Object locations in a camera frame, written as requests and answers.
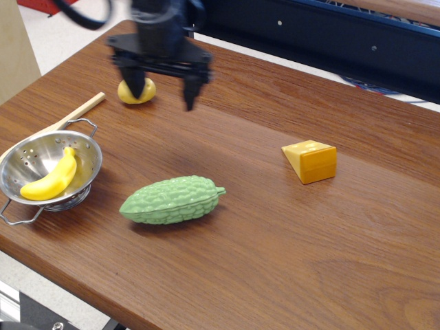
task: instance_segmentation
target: blue metal frame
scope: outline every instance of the blue metal frame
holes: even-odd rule
[[[314,0],[204,0],[200,33],[440,104],[440,31]]]

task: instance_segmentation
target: orange cheese block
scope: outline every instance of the orange cheese block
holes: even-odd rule
[[[336,147],[304,141],[281,148],[303,184],[336,175]]]

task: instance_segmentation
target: colander handle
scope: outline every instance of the colander handle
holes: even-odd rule
[[[60,130],[62,131],[62,130],[64,130],[64,129],[66,129],[66,127],[69,126],[69,125],[70,125],[71,123],[73,123],[73,122],[88,122],[88,123],[93,127],[93,131],[92,131],[91,134],[90,134],[90,137],[91,137],[91,138],[95,135],[96,130],[98,129],[98,125],[94,124],[94,123],[91,122],[90,120],[88,120],[88,119],[86,119],[86,118],[78,118],[78,119],[72,119],[72,120],[68,120],[68,121],[66,121],[66,123],[64,124],[63,127],[61,127]]]
[[[36,212],[35,216],[30,219],[30,220],[21,220],[21,221],[16,221],[16,222],[11,222],[9,221],[9,219],[3,214],[3,212],[5,211],[5,209],[8,207],[9,203],[11,202],[11,198],[8,199],[8,201],[6,202],[6,204],[2,207],[2,209],[0,210],[0,218],[2,218],[8,225],[10,226],[15,226],[15,225],[21,225],[22,223],[32,223],[36,220],[36,218],[39,217],[40,213],[42,213],[42,211],[44,210],[45,206],[40,206],[40,209]]]

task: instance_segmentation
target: toy banana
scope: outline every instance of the toy banana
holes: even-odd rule
[[[74,178],[75,172],[75,150],[66,147],[64,157],[57,163],[55,169],[42,179],[24,185],[20,189],[20,193],[32,201],[52,199],[66,189]]]

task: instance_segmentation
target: wooden spoon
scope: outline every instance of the wooden spoon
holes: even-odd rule
[[[52,131],[57,131],[59,130],[61,127],[64,126],[64,124],[68,121],[68,120],[74,120],[74,119],[78,119],[79,117],[81,117],[83,114],[85,114],[86,112],[88,112],[88,110],[94,108],[97,104],[99,104],[101,101],[103,101],[105,99],[105,94],[100,92],[98,94],[96,94],[93,98],[91,98],[90,100],[88,100],[85,104],[81,105],[79,108],[77,108],[77,110],[72,111],[71,113],[69,113],[68,115],[66,115],[62,120],[60,120],[59,122],[56,122],[55,124],[50,125],[49,127],[46,127],[45,129],[42,129],[41,131],[32,134],[30,137],[38,135],[38,134],[42,134],[42,133],[46,133],[46,132],[52,132]],[[3,155],[0,156],[0,163],[3,161],[4,157],[20,142],[16,143],[14,146],[11,146],[7,151],[5,151],[3,153]]]

